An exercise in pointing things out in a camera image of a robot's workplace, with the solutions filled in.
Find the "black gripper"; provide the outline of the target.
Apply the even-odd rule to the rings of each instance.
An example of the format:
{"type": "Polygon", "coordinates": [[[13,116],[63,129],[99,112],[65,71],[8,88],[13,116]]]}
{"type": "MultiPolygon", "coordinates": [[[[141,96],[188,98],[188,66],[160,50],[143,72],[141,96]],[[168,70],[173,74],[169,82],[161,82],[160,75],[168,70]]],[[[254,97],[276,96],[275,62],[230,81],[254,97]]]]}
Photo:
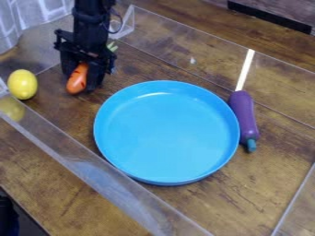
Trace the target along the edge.
{"type": "Polygon", "coordinates": [[[61,71],[65,77],[80,62],[87,62],[87,91],[93,91],[108,73],[108,59],[116,55],[107,48],[109,14],[89,16],[73,12],[72,31],[55,31],[55,48],[60,52],[61,71]]]}

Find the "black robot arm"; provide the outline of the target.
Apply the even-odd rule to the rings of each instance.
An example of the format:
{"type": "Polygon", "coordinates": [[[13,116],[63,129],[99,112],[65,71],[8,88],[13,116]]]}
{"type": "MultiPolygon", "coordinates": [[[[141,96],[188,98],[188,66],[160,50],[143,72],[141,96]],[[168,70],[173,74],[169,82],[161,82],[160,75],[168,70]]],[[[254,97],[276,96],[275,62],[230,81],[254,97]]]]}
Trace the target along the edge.
{"type": "Polygon", "coordinates": [[[107,48],[112,6],[116,0],[75,0],[72,31],[55,31],[63,74],[69,77],[87,64],[87,87],[92,91],[112,74],[116,54],[107,48]]]}

